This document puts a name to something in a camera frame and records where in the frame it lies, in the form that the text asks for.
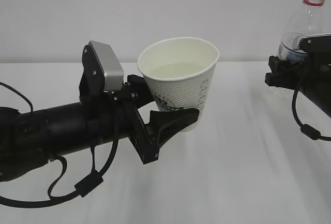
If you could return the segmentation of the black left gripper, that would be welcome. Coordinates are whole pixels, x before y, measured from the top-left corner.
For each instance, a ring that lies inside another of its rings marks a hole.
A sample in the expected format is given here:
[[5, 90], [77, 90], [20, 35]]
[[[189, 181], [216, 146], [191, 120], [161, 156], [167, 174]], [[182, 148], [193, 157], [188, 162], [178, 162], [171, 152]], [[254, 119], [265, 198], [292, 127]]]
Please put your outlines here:
[[195, 108], [179, 111], [150, 111], [149, 123], [145, 124], [139, 108], [155, 101], [143, 77], [131, 74], [122, 89], [111, 101], [112, 116], [118, 124], [120, 139], [128, 138], [143, 164], [158, 160], [159, 148], [174, 135], [198, 121], [200, 111]]

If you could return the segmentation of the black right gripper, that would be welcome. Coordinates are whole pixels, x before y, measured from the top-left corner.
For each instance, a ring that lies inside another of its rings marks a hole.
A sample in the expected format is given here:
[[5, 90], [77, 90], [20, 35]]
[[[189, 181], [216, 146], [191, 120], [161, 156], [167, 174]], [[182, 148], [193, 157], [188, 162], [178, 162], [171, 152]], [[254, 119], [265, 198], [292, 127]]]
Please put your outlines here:
[[270, 87], [295, 89], [330, 116], [330, 53], [312, 53], [303, 62], [291, 63], [276, 56], [268, 59]]

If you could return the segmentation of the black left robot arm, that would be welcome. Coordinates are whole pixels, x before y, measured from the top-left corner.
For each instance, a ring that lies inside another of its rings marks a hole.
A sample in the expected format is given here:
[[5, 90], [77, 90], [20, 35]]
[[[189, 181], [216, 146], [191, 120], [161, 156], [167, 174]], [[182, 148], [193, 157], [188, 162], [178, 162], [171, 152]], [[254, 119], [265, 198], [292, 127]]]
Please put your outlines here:
[[93, 94], [85, 79], [80, 100], [59, 107], [20, 113], [1, 108], [1, 181], [14, 180], [63, 156], [128, 138], [143, 164], [154, 162], [161, 147], [198, 120], [199, 110], [151, 111], [144, 123], [139, 109], [154, 98], [142, 77], [128, 76], [119, 91]]

